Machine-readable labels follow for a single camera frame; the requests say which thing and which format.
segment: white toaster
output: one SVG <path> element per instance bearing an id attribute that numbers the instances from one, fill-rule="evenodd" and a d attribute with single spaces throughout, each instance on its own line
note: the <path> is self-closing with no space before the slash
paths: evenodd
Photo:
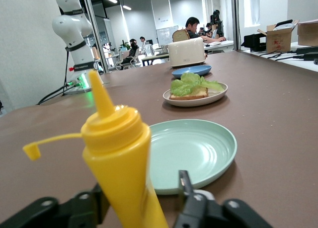
<path id="1" fill-rule="evenodd" d="M 201 37 L 169 43 L 168 50 L 173 68 L 198 65 L 205 61 L 204 43 Z"/>

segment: lettuce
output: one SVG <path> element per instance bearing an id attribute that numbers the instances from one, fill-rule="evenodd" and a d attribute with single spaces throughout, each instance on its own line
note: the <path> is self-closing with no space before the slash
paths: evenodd
<path id="1" fill-rule="evenodd" d="M 215 81 L 207 81 L 204 77 L 200 77 L 194 73 L 184 73 L 180 80 L 174 80 L 171 83 L 170 92 L 175 96 L 185 96 L 206 87 L 216 91 L 224 91 L 223 87 Z"/>

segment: yellow squeeze bottle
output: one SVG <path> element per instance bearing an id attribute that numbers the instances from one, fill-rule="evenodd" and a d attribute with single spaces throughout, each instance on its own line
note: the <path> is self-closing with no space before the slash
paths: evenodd
<path id="1" fill-rule="evenodd" d="M 38 159 L 37 145 L 53 140 L 82 137 L 83 158 L 96 177 L 123 228 L 168 228 L 150 181 L 151 131 L 132 107 L 114 106 L 97 72 L 89 73 L 97 112 L 80 134 L 62 135 L 26 145 L 23 149 Z"/>

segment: bread slice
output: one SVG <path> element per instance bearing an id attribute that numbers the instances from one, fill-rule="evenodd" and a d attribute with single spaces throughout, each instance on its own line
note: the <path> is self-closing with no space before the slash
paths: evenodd
<path id="1" fill-rule="evenodd" d="M 201 90 L 193 92 L 191 94 L 185 96 L 175 96 L 173 94 L 170 95 L 170 100 L 195 100 L 201 99 L 209 96 L 209 90 L 205 87 L 202 87 Z"/>
<path id="2" fill-rule="evenodd" d="M 190 39 L 188 31 L 186 29 L 179 29 L 175 31 L 172 35 L 172 40 L 174 42 L 184 41 Z"/>

